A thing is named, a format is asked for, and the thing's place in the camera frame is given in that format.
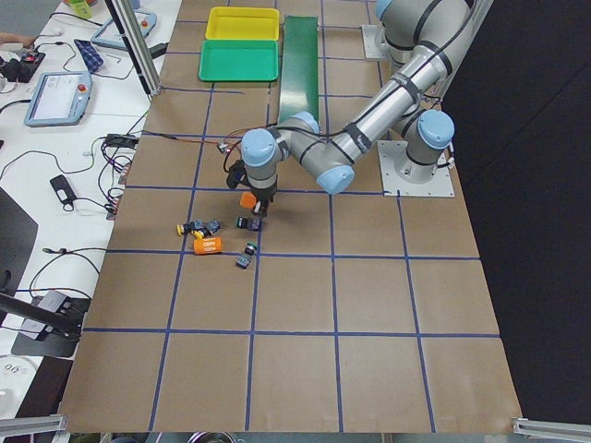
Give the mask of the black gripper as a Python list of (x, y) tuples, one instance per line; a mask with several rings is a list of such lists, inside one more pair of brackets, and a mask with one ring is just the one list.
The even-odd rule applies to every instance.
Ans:
[(258, 217), (267, 216), (270, 202), (273, 202), (273, 197), (277, 190), (277, 177), (274, 177), (270, 186), (256, 187), (249, 182), (245, 163), (242, 160), (238, 160), (229, 167), (226, 184), (230, 189), (236, 189), (239, 185), (247, 186), (249, 192), (258, 199), (256, 203), (256, 215)]

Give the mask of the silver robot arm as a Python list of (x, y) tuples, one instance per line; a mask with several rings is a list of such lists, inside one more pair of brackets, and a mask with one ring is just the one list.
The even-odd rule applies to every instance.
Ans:
[(436, 163), (453, 132), (434, 124), (453, 124), (437, 111), (420, 111), (425, 91), (445, 80), (462, 63), (471, 44), (475, 4), (466, 1), (379, 1), (375, 14), (384, 29), (392, 62), (390, 80), (340, 131), (322, 134), (308, 111), (292, 114), (275, 126), (247, 131), (241, 158), (228, 170), (226, 184), (247, 186), (255, 197), (254, 214), (266, 216), (277, 191), (277, 165), (293, 157), (331, 195), (354, 180), (354, 165), (397, 124), (411, 124), (408, 159), (420, 167)]

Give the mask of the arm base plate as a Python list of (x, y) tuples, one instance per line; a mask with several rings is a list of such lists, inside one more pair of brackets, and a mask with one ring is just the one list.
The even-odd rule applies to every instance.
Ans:
[(385, 38), (385, 29), (382, 25), (362, 25), (361, 34), (367, 60), (380, 61), (391, 58), (389, 44)]
[(418, 165), (407, 157), (407, 142), (377, 144), (383, 194), (392, 197), (454, 198), (450, 167), (441, 151), (436, 163)]

